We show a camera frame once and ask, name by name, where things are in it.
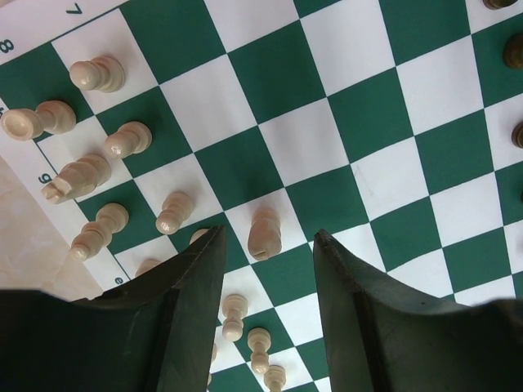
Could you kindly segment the white knight g8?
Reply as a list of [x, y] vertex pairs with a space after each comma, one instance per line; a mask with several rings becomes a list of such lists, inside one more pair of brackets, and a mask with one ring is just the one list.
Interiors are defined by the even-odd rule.
[[53, 204], [63, 203], [91, 193], [111, 176], [111, 168], [105, 158], [87, 154], [65, 165], [60, 173], [42, 190], [42, 196]]

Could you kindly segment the white pawn g7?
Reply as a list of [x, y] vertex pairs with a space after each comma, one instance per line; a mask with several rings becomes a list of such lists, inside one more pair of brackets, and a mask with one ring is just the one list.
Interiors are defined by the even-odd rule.
[[124, 159], [145, 151], [152, 142], [151, 130], [142, 122], [127, 122], [107, 137], [104, 150], [111, 158]]

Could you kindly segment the green white chess mat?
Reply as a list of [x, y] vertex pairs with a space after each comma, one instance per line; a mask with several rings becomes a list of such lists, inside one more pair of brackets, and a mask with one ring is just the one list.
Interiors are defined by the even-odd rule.
[[[328, 231], [375, 268], [463, 305], [522, 296], [522, 72], [503, 62], [522, 5], [481, 1], [12, 1], [1, 9], [1, 110], [61, 100], [63, 135], [1, 137], [1, 153], [66, 241], [107, 203], [130, 219], [83, 263], [101, 290], [144, 261], [224, 225], [222, 292], [248, 300], [246, 328], [272, 338], [288, 391], [331, 388], [312, 247]], [[70, 66], [99, 56], [125, 71], [112, 93], [83, 91]], [[150, 146], [104, 150], [123, 124]], [[110, 178], [53, 204], [68, 163], [105, 158]], [[169, 194], [194, 203], [174, 234]], [[248, 252], [260, 207], [281, 252]]]

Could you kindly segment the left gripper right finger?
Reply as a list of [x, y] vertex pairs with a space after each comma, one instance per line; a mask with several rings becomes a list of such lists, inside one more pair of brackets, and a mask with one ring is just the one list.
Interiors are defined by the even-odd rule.
[[324, 230], [313, 260], [332, 390], [521, 390], [521, 300], [466, 306], [428, 295]]

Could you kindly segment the white pawn h7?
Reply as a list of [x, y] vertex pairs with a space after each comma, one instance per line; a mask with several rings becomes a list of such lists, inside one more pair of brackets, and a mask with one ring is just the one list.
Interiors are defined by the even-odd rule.
[[80, 90], [104, 93], [120, 90], [126, 81], [123, 66], [111, 56], [73, 63], [69, 68], [69, 77]]

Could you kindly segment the white bishop f8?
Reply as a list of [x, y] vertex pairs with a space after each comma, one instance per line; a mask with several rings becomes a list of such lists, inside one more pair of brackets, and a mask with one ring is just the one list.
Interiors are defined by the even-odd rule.
[[129, 213], [124, 206], [118, 203], [104, 205], [97, 212], [96, 219], [85, 224], [74, 238], [68, 256], [80, 262], [96, 256], [110, 244], [113, 234], [123, 230], [128, 221]]

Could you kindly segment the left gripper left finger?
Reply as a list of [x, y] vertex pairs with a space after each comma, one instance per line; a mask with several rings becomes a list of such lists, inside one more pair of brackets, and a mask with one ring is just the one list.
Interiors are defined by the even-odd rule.
[[4, 391], [204, 391], [226, 229], [94, 299], [1, 293]]

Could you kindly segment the white pawn f7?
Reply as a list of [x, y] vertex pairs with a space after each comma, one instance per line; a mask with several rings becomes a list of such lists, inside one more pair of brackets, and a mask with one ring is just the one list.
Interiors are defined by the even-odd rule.
[[169, 194], [162, 204], [156, 219], [156, 228], [162, 234], [176, 233], [194, 210], [192, 198], [183, 192]]

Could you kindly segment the white chess rook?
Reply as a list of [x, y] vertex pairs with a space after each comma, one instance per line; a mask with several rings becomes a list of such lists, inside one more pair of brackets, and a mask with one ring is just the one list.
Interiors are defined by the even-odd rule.
[[52, 135], [72, 131], [77, 124], [73, 109], [63, 101], [42, 102], [35, 110], [9, 109], [1, 117], [6, 134], [14, 140], [32, 140], [45, 131]]

